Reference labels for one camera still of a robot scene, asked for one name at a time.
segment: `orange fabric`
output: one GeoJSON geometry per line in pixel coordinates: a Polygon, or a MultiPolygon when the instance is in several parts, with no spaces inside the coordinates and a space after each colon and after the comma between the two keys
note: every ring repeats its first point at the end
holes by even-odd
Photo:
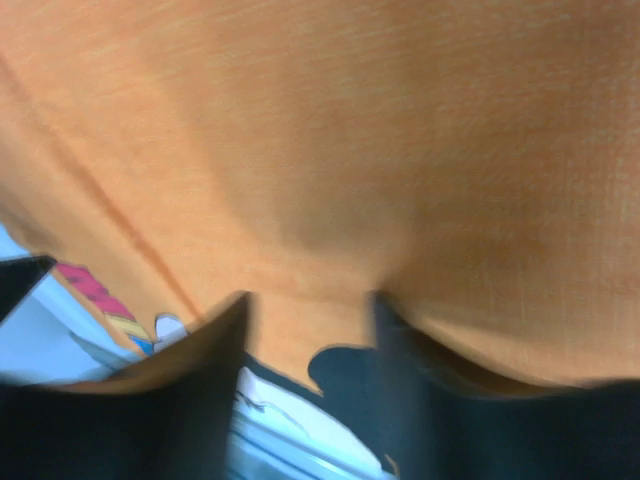
{"type": "Polygon", "coordinates": [[[501,373],[638,376],[639,21],[613,0],[4,2],[0,221],[148,332],[258,292],[252,352],[307,383],[317,350],[370,342],[374,288],[501,373]]]}

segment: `printed cartoon design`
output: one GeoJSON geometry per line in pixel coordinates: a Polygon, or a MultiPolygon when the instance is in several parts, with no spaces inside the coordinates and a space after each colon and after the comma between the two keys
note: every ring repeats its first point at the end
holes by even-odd
{"type": "Polygon", "coordinates": [[[156,337],[152,337],[140,325],[133,314],[95,279],[86,267],[58,263],[58,272],[104,315],[105,320],[116,330],[131,339],[145,355],[160,351],[187,335],[184,325],[175,315],[168,313],[156,317],[156,337]]]}

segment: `white printed shape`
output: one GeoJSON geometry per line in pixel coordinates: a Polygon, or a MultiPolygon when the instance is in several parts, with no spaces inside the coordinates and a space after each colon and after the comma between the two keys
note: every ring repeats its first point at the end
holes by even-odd
{"type": "Polygon", "coordinates": [[[178,317],[168,313],[160,314],[156,317],[156,336],[158,340],[153,345],[153,351],[157,353],[164,350],[188,334],[189,332],[184,328],[178,317]]]}
{"type": "Polygon", "coordinates": [[[263,407],[265,423],[284,426],[290,434],[309,439],[324,448],[341,452],[341,458],[356,459],[368,467],[380,469],[380,462],[358,438],[331,415],[258,377],[247,367],[240,370],[238,392],[258,407],[263,407]]]}

